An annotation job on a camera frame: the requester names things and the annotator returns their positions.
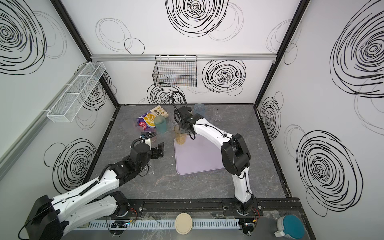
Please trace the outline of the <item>yellow drinking glass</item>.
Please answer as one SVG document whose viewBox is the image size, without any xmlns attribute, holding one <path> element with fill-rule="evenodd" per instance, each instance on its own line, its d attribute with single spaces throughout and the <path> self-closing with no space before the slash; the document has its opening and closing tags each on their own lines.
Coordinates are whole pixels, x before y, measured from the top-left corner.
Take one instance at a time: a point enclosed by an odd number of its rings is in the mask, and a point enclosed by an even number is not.
<svg viewBox="0 0 384 240">
<path fill-rule="evenodd" d="M 186 142 L 187 135 L 186 133 L 182 133 L 179 125 L 174 126 L 174 133 L 175 133 L 175 141 L 178 145 L 183 145 Z"/>
</svg>

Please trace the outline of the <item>blue drinking glass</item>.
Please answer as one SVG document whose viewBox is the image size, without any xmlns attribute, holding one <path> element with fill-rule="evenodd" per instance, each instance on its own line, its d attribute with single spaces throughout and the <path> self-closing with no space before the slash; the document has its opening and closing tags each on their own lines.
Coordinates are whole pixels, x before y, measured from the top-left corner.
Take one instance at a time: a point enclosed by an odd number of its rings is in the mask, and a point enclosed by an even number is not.
<svg viewBox="0 0 384 240">
<path fill-rule="evenodd" d="M 206 106 L 202 103 L 197 103 L 194 105 L 194 114 L 199 114 L 203 118 L 205 117 Z"/>
</svg>

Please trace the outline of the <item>teal drinking glass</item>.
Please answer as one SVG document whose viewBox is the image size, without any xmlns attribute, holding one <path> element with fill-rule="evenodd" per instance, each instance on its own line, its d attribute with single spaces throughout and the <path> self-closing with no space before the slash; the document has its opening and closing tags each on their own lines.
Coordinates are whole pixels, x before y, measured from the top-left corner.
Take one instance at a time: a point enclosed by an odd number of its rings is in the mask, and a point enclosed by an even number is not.
<svg viewBox="0 0 384 240">
<path fill-rule="evenodd" d="M 163 116 L 156 116 L 154 119 L 155 127 L 159 134 L 164 134 L 167 132 L 167 120 Z"/>
</svg>

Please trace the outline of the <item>lilac plastic tray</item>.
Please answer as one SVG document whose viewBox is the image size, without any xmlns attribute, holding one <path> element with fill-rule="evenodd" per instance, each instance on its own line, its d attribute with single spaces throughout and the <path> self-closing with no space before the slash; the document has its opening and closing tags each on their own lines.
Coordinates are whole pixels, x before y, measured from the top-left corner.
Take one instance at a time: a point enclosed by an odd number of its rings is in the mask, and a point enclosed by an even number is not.
<svg viewBox="0 0 384 240">
<path fill-rule="evenodd" d="M 206 138 L 197 135 L 195 140 L 186 137 L 184 144 L 174 141 L 176 170 L 189 175 L 223 169 L 221 149 Z"/>
</svg>

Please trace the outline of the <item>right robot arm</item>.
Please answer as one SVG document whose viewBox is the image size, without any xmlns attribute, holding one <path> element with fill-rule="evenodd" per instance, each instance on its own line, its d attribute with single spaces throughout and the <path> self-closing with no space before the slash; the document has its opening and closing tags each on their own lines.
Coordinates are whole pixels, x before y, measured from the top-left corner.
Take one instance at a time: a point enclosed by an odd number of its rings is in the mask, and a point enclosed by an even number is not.
<svg viewBox="0 0 384 240">
<path fill-rule="evenodd" d="M 176 119 L 183 131 L 200 135 L 221 150 L 223 166 L 233 178 L 236 209 L 243 216 L 248 214 L 254 204 L 254 194 L 249 180 L 251 154 L 243 136 L 220 130 L 199 114 Z"/>
</svg>

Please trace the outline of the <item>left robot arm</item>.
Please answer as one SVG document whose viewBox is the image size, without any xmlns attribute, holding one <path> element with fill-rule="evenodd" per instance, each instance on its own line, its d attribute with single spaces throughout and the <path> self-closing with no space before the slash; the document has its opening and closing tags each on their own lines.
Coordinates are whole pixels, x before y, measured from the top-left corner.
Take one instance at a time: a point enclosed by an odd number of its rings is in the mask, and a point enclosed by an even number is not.
<svg viewBox="0 0 384 240">
<path fill-rule="evenodd" d="M 75 228 L 114 213 L 131 211 L 117 188 L 139 176 L 151 159 L 164 156 L 164 143 L 156 148 L 145 142 L 115 164 L 107 165 L 95 179 L 67 193 L 38 198 L 23 226 L 30 240 L 59 240 Z"/>
</svg>

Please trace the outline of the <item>pink drinking glass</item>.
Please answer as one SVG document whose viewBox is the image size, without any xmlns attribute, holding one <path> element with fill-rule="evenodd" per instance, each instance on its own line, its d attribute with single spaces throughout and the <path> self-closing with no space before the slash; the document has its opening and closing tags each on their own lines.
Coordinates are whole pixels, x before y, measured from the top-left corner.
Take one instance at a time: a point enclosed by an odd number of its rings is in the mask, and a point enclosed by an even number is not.
<svg viewBox="0 0 384 240">
<path fill-rule="evenodd" d="M 155 128 L 148 128 L 145 130 L 145 132 L 148 132 L 148 133 L 156 133 L 157 130 Z"/>
</svg>

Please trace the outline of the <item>colourful snack bag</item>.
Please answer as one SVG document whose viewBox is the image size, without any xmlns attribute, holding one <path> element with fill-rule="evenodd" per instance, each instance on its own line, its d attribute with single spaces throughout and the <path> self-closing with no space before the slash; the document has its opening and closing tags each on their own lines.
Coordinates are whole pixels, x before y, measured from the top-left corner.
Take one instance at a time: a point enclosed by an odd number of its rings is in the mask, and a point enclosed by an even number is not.
<svg viewBox="0 0 384 240">
<path fill-rule="evenodd" d="M 158 116 L 168 118 L 169 114 L 163 107 L 156 106 L 142 116 L 137 117 L 137 126 L 143 130 L 154 129 L 156 127 L 154 120 Z"/>
</svg>

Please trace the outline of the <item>clear glass far right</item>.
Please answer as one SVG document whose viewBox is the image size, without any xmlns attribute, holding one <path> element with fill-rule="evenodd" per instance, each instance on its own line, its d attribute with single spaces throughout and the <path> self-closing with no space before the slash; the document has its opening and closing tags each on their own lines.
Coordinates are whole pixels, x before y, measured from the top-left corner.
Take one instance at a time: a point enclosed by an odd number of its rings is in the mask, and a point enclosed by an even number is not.
<svg viewBox="0 0 384 240">
<path fill-rule="evenodd" d="M 213 108 L 213 120 L 215 122 L 219 122 L 223 119 L 223 115 L 225 113 L 225 109 L 221 106 L 215 106 Z"/>
</svg>

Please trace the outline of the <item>beige round lid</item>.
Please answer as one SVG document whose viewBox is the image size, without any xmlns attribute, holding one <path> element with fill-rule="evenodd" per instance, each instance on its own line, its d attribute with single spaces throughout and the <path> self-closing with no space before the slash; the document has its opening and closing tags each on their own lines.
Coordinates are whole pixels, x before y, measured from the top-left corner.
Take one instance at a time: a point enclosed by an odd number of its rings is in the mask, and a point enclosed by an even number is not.
<svg viewBox="0 0 384 240">
<path fill-rule="evenodd" d="M 193 228 L 192 217 L 187 213 L 179 214 L 175 219 L 175 229 L 180 235 L 188 234 Z"/>
</svg>

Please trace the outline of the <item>white mesh wall shelf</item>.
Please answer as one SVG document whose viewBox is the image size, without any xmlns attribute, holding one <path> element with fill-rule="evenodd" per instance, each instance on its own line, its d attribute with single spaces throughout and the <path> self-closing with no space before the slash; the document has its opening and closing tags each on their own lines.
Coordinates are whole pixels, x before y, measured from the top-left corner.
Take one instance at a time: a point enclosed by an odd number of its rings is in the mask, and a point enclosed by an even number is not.
<svg viewBox="0 0 384 240">
<path fill-rule="evenodd" d="M 88 62 L 83 65 L 48 110 L 47 118 L 54 123 L 71 123 L 98 85 L 105 70 L 102 62 Z"/>
</svg>

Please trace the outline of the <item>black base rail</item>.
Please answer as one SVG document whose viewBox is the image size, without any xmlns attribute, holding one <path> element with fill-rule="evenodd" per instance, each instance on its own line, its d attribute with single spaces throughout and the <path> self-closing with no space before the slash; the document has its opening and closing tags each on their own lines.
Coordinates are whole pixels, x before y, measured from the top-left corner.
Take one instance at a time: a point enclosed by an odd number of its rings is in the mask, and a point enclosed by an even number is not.
<svg viewBox="0 0 384 240">
<path fill-rule="evenodd" d="M 138 216 L 145 213 L 212 212 L 225 217 L 262 216 L 263 211 L 299 211 L 303 208 L 298 198 L 254 198 L 243 207 L 234 198 L 229 199 L 129 199 L 130 207 Z"/>
</svg>

